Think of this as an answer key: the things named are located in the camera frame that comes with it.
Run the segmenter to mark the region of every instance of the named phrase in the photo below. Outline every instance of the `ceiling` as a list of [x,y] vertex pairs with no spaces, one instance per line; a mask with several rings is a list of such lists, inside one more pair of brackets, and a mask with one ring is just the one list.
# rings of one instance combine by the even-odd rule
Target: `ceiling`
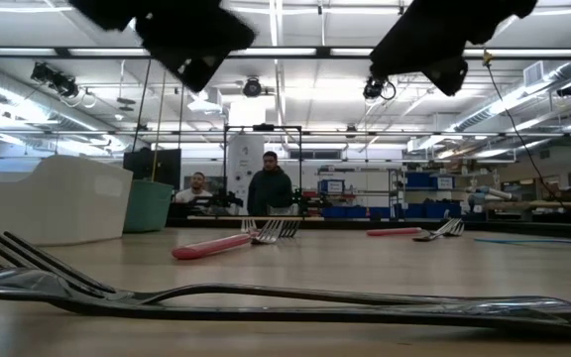
[[[283,6],[280,16],[270,15],[270,1]],[[399,17],[399,6],[410,1],[402,0],[323,0],[323,16],[317,14],[316,0],[234,0],[225,7],[236,11],[258,32],[254,46],[374,46]],[[67,7],[61,0],[0,0],[0,46],[39,47],[136,47],[138,36],[130,29],[123,33],[104,33],[75,11],[20,13],[33,8]],[[558,15],[571,9],[571,0],[539,0],[535,16],[508,21],[488,43],[494,47],[571,47],[571,14]],[[271,26],[274,18],[280,26]],[[30,59],[0,59],[0,73],[34,86],[30,73],[35,62]],[[144,94],[142,122],[149,129],[158,127],[159,119],[164,130],[209,130],[223,126],[225,114],[193,112],[187,108],[192,101],[181,85],[156,62],[147,76],[147,60],[131,59],[124,63],[121,84],[121,63],[107,59],[49,60],[55,68],[76,77],[76,82],[93,93],[96,103],[87,96],[74,109],[99,119],[112,127],[135,128]],[[533,64],[527,60],[494,61],[492,72],[500,89],[522,81],[522,71]],[[284,116],[277,113],[276,98],[267,95],[257,105],[267,108],[269,123],[301,125],[307,130],[345,130],[357,125],[360,130],[444,130],[462,113],[472,111],[496,94],[487,70],[478,61],[469,63],[470,70],[462,90],[454,97],[441,94],[421,74],[394,77],[398,95],[390,102],[371,107],[365,102],[362,90],[368,75],[367,60],[338,59],[283,59],[278,64],[272,59],[229,59],[219,68],[210,86],[220,89],[225,103],[243,100],[240,84],[249,76],[256,76],[263,86],[277,87],[277,69],[284,97]],[[148,90],[143,93],[143,84]],[[39,91],[58,98],[47,88]],[[133,112],[122,112],[117,97],[136,102]],[[571,98],[555,98],[550,103],[548,94],[535,96],[522,105],[512,108],[517,122],[532,119],[551,111],[553,106],[567,105]],[[69,102],[74,105],[76,98]],[[117,120],[117,114],[124,118]],[[544,125],[555,125],[547,121]],[[510,119],[493,118],[482,123],[483,131],[505,131],[512,126]],[[155,141],[155,136],[143,138]],[[182,136],[183,142],[217,142],[221,135]],[[378,144],[405,143],[409,137],[381,137]],[[316,141],[340,141],[344,137],[317,138]],[[371,138],[357,140],[371,141]],[[176,142],[177,136],[162,136],[159,141]]]

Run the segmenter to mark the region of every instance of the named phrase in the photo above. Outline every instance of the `man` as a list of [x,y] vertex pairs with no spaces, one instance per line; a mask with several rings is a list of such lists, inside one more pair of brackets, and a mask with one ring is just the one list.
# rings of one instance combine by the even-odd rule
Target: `man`
[[204,190],[206,177],[203,173],[197,172],[190,179],[190,188],[180,191],[175,195],[175,202],[189,203],[196,197],[210,197],[212,194]]
[[269,207],[291,206],[292,182],[279,167],[277,154],[264,154],[264,169],[257,172],[248,188],[248,214],[261,216],[269,214]]

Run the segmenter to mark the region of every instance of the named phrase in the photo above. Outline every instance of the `table surface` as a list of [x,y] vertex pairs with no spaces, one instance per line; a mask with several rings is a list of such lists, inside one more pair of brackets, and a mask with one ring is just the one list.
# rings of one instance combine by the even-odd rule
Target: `table surface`
[[[179,262],[177,245],[234,230],[167,229],[47,250],[111,286],[155,291],[239,283],[355,292],[571,300],[571,246],[510,246],[473,238],[535,238],[466,232],[415,243],[358,231],[301,231],[278,246],[243,247]],[[269,297],[198,296],[178,305],[319,305]],[[340,323],[155,321],[86,317],[44,303],[0,301],[0,356],[570,356],[571,342],[489,329]]]

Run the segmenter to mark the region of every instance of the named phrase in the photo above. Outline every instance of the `dark jacket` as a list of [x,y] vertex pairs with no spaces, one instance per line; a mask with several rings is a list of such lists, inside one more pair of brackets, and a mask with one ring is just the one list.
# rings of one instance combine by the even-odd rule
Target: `dark jacket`
[[292,182],[282,168],[274,171],[261,170],[250,181],[248,187],[248,214],[267,215],[268,206],[290,207],[292,204]]

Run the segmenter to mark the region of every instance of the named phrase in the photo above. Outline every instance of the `teal bin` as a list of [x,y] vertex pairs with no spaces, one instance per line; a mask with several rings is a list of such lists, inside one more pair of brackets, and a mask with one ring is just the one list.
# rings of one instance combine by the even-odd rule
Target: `teal bin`
[[173,186],[135,179],[131,183],[125,233],[159,231],[167,225]]

